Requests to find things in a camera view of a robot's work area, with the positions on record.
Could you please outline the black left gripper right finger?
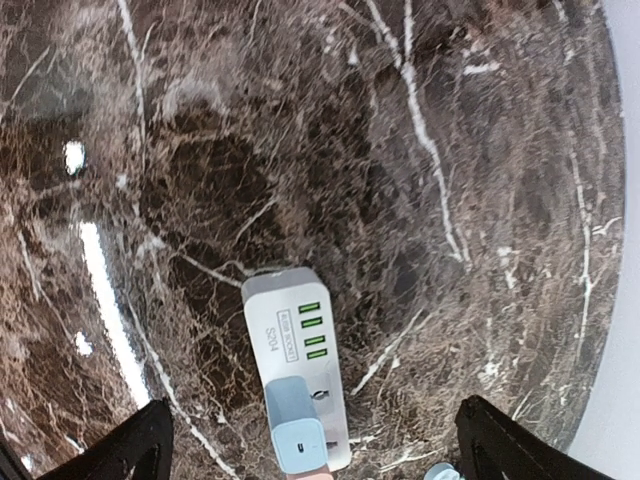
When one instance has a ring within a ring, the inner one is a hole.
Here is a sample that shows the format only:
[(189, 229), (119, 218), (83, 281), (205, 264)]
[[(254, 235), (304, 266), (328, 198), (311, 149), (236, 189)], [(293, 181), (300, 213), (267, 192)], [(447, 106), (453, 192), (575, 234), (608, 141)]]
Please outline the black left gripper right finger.
[(461, 402), (455, 424), (459, 467), (467, 479), (608, 478), (544, 443), (481, 396)]

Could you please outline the pink charger plug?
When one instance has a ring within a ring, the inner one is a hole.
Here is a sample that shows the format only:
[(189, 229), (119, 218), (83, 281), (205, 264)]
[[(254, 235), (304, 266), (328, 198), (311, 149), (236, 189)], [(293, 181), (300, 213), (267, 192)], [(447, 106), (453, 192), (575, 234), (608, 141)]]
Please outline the pink charger plug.
[(297, 473), (297, 474), (287, 474), (285, 476), (286, 480), (334, 480), (334, 476), (332, 475), (329, 467), (324, 465), (317, 469), (313, 469), (307, 472)]

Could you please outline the light blue charger plug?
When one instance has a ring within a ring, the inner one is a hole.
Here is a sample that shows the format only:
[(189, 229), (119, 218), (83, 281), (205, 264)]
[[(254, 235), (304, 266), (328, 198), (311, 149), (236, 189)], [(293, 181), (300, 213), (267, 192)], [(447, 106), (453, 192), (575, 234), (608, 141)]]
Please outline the light blue charger plug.
[(271, 442), (280, 469), (301, 475), (328, 465), (324, 427), (306, 381), (289, 376), (264, 388)]

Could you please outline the white power strip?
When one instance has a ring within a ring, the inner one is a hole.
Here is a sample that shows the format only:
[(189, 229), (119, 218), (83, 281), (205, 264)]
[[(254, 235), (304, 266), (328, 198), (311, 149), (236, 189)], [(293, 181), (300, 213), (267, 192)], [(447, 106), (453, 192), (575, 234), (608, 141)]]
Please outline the white power strip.
[(299, 267), (251, 277), (241, 294), (263, 393), (273, 380), (305, 379), (334, 476), (349, 465), (351, 450), (328, 288), (312, 269)]

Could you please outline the light blue power strip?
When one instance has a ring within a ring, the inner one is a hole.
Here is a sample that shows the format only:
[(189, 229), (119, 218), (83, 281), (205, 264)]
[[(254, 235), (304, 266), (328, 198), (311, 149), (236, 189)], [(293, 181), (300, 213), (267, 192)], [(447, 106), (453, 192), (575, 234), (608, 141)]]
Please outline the light blue power strip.
[(424, 475), (424, 480), (463, 480), (461, 473), (450, 463), (433, 465)]

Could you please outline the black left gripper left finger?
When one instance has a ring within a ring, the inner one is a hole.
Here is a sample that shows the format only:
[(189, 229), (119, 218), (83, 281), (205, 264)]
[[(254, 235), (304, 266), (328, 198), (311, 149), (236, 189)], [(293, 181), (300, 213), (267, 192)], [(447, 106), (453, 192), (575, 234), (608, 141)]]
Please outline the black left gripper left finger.
[(174, 422), (166, 399), (153, 400), (44, 479), (163, 479), (171, 475)]

